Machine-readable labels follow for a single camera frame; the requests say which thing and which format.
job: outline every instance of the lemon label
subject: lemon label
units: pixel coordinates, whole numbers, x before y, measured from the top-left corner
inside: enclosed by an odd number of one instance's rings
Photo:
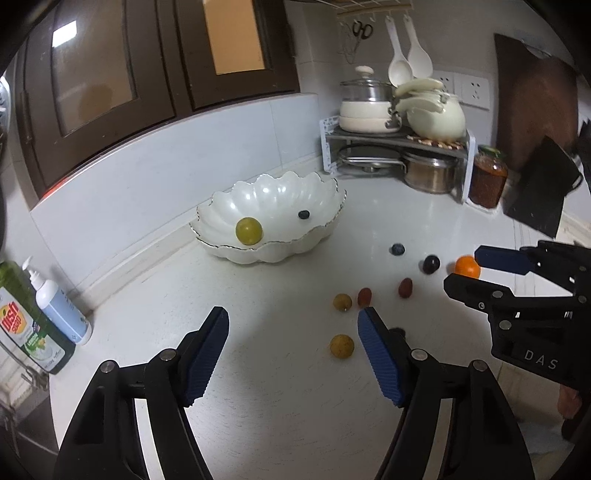
[[[48,372],[66,354],[4,287],[0,287],[0,326],[21,350]]]

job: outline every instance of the green grape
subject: green grape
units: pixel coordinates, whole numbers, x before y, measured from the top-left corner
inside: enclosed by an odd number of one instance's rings
[[[254,245],[262,239],[262,226],[256,218],[244,217],[236,224],[236,237],[244,245]]]

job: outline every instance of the green jar lid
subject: green jar lid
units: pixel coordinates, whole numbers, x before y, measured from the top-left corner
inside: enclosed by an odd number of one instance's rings
[[[495,147],[491,147],[490,145],[478,145],[478,151],[484,155],[489,155],[500,160],[506,157],[502,151]]]

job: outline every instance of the electrical outlet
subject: electrical outlet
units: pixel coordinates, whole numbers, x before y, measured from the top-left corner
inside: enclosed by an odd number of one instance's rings
[[[491,109],[491,91],[487,79],[456,73],[454,76],[456,95],[465,105]]]
[[[453,72],[442,72],[441,70],[433,70],[431,78],[441,80],[441,82],[443,82],[443,89],[447,93],[454,93]]]

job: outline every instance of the hand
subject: hand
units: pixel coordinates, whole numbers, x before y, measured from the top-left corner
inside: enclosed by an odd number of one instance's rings
[[[567,420],[572,420],[583,405],[583,401],[576,390],[560,386],[560,394],[558,395],[558,413]]]

